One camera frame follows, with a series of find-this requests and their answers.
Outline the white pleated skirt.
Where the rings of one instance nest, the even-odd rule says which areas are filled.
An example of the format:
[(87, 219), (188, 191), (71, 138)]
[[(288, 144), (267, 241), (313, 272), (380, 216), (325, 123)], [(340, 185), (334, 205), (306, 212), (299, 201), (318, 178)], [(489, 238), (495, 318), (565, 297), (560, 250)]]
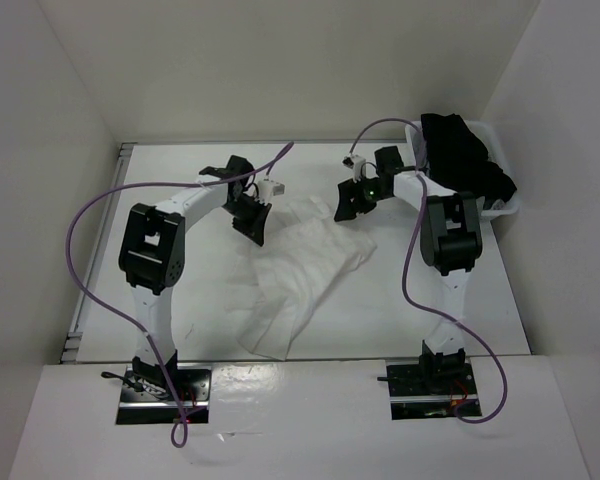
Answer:
[(225, 311), (241, 323), (238, 344), (286, 359), (327, 294), (375, 249), (368, 233), (336, 223), (320, 197), (293, 199), (272, 213), (264, 245), (239, 249), (228, 277)]

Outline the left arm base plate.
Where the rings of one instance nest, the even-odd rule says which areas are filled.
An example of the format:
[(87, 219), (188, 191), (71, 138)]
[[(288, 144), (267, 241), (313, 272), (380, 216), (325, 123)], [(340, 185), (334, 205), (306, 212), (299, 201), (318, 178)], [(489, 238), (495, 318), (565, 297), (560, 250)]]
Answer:
[[(113, 379), (122, 376), (115, 374)], [(206, 366), (185, 365), (175, 381), (176, 393), (183, 404), (189, 424), (207, 424), (212, 370)], [(167, 387), (155, 387), (136, 377), (127, 367), (121, 380), (116, 424), (168, 425), (179, 418), (174, 396)]]

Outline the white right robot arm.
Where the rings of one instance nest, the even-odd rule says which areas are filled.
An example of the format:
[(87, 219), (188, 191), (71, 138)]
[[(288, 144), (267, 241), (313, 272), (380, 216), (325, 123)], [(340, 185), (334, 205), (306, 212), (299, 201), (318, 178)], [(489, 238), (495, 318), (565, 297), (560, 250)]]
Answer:
[(418, 249), (440, 280), (437, 305), (418, 307), (438, 318), (422, 341), (418, 381), (426, 391), (439, 393), (461, 378), (466, 361), (459, 323), (464, 317), (466, 286), (483, 251), (476, 199), (439, 185), (416, 166), (405, 165), (396, 146), (378, 149), (374, 162), (349, 154), (343, 165), (352, 177), (338, 184), (335, 221), (354, 220), (380, 201), (393, 198), (417, 210), (415, 238), (407, 257)]

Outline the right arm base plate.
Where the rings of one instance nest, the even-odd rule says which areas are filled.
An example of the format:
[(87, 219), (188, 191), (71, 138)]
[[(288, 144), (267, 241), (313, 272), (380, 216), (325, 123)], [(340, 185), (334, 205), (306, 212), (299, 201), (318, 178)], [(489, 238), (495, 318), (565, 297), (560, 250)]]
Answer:
[(482, 416), (469, 362), (459, 374), (431, 382), (425, 380), (415, 361), (387, 362), (377, 381), (387, 387), (394, 421), (453, 418), (455, 413), (469, 418)]

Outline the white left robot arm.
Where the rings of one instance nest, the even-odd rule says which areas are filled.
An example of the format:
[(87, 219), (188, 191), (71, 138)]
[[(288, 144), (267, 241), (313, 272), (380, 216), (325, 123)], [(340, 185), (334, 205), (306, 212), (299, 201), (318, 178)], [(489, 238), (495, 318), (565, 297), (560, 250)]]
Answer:
[(178, 353), (171, 328), (173, 289), (185, 268), (188, 230), (222, 208), (232, 227), (258, 246), (264, 245), (269, 204), (246, 193), (253, 165), (231, 156), (223, 168), (200, 171), (200, 187), (181, 190), (155, 205), (135, 204), (128, 215), (118, 264), (131, 287), (135, 320), (144, 327), (132, 359), (134, 375), (160, 400), (178, 390)]

